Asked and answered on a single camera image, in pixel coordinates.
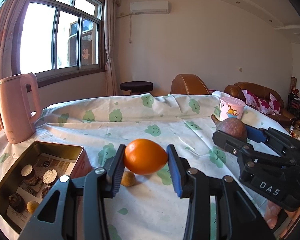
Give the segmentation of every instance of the brown leather sofa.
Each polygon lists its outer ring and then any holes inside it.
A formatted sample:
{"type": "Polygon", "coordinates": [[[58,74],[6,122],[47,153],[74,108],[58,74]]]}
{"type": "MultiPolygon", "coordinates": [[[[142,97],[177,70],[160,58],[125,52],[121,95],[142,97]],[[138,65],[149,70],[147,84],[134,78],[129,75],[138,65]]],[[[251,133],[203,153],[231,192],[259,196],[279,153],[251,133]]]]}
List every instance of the brown leather sofa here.
{"type": "Polygon", "coordinates": [[[270,88],[260,86],[254,83],[249,83],[249,82],[238,82],[234,85],[227,86],[225,88],[225,93],[246,102],[246,98],[244,97],[244,94],[241,91],[242,89],[249,90],[257,97],[264,98],[267,101],[270,100],[270,93],[272,93],[274,97],[280,102],[280,107],[281,107],[280,114],[275,114],[275,115],[266,114],[266,116],[277,121],[283,127],[290,127],[293,124],[293,122],[296,120],[296,117],[293,114],[291,114],[286,109],[284,109],[284,102],[282,101],[280,95],[276,91],[270,88]]]}
{"type": "Polygon", "coordinates": [[[171,84],[170,94],[175,95],[209,95],[205,83],[194,74],[179,74],[171,84]]]}

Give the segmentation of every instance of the tin lid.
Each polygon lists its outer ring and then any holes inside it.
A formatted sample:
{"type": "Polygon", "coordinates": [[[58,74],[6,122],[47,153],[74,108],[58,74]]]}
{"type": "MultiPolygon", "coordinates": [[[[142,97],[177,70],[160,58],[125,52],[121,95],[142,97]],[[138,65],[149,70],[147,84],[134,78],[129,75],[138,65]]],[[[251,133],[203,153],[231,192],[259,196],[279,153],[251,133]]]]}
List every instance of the tin lid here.
{"type": "Polygon", "coordinates": [[[234,97],[222,97],[220,98],[221,101],[229,104],[229,105],[236,105],[236,106],[245,106],[245,102],[243,102],[242,100],[238,99],[238,98],[234,98],[234,97]]]}

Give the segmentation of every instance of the small round ball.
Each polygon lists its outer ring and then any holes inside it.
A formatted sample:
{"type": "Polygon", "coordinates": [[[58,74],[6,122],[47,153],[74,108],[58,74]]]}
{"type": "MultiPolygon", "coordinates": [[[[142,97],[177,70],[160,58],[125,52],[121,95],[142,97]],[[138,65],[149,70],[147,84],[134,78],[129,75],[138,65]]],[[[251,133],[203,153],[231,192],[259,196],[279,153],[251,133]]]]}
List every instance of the small round ball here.
{"type": "Polygon", "coordinates": [[[131,187],[136,182],[136,176],[131,171],[125,171],[122,175],[121,185],[125,187],[131,187]]]}
{"type": "Polygon", "coordinates": [[[37,201],[29,201],[27,203],[27,210],[29,211],[30,214],[33,214],[38,206],[39,203],[37,201]]]}

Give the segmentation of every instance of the white tablecloth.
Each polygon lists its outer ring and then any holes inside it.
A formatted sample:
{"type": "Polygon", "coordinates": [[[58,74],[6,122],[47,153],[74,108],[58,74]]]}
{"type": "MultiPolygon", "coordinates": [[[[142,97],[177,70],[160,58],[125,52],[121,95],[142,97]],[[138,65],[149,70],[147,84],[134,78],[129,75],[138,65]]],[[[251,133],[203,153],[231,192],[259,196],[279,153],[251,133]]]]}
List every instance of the white tablecloth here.
{"type": "MultiPolygon", "coordinates": [[[[168,95],[105,97],[52,105],[43,110],[37,132],[25,142],[8,143],[0,132],[0,180],[36,140],[83,145],[93,167],[115,155],[120,144],[147,138],[164,149],[174,144],[179,156],[206,175],[239,177],[236,157],[218,149],[210,115],[219,115],[221,92],[212,95],[168,95]]],[[[245,106],[242,121],[254,127],[273,127],[286,132],[277,122],[245,106]]],[[[263,144],[250,141],[255,150],[275,154],[263,144]]],[[[168,166],[149,176],[137,175],[137,185],[121,186],[114,199],[106,199],[108,228],[112,240],[183,239],[188,199],[177,198],[168,166]]],[[[263,213],[266,199],[243,187],[263,213]]],[[[0,228],[9,239],[18,234],[0,217],[0,228]]]]}

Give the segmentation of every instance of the pillow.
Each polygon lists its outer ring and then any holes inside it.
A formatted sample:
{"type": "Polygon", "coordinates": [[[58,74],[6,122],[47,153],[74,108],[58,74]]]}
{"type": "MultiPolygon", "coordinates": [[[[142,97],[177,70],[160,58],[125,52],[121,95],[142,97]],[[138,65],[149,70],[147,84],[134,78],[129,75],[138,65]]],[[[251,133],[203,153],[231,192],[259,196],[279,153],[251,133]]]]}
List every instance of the pillow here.
{"type": "Polygon", "coordinates": [[[276,114],[280,114],[280,102],[271,93],[270,93],[269,105],[276,114]]]}
{"type": "Polygon", "coordinates": [[[274,111],[269,106],[268,102],[264,99],[258,98],[259,102],[259,112],[263,114],[275,114],[274,111]]]}
{"type": "Polygon", "coordinates": [[[259,109],[258,98],[248,90],[242,89],[241,91],[243,92],[244,97],[246,98],[246,105],[253,106],[255,109],[259,109]]]}

